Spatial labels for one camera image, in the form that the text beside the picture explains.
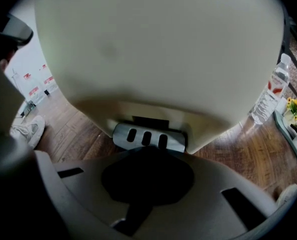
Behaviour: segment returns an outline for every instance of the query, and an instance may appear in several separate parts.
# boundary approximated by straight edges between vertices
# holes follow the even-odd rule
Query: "metal bracket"
[[[125,150],[147,146],[182,153],[185,150],[185,137],[180,132],[151,129],[127,123],[119,123],[115,127],[113,142]]]

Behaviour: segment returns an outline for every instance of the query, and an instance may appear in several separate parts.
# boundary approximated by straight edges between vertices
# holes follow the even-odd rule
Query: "plastic water bottle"
[[[49,68],[44,64],[42,69],[39,70],[41,78],[43,80],[44,88],[49,92],[53,92],[58,88],[57,83],[54,80],[54,77],[51,74]]]
[[[283,96],[286,88],[290,83],[289,66],[291,58],[283,53],[280,58],[280,63],[277,64],[267,86],[258,98],[251,116],[256,124],[263,124],[273,113],[278,105],[278,102]]]

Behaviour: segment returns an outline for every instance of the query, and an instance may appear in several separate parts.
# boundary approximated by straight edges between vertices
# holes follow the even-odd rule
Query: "wooden floor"
[[[59,90],[38,104],[25,122],[36,115],[46,120],[36,149],[47,152],[54,163],[94,159],[121,151]],[[297,184],[296,157],[272,117],[261,126],[248,117],[194,155],[229,166],[274,198],[288,185]]]

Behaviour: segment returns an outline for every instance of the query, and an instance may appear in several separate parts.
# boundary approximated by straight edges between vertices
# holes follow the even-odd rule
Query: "white sneaker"
[[[297,184],[292,184],[282,191],[276,201],[276,204],[278,207],[281,207],[287,201],[290,201],[295,197],[297,197]]]
[[[32,149],[39,143],[45,128],[45,120],[37,115],[30,123],[12,125],[9,134],[18,140],[25,141]]]

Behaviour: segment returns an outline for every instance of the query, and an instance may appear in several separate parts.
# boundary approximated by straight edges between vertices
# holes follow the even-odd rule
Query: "bottle cap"
[[[283,62],[283,63],[286,64],[286,65],[290,65],[290,63],[291,63],[291,58],[290,58],[290,56],[288,56],[287,54],[282,53],[282,55],[281,55],[281,57],[280,57],[280,61]]]

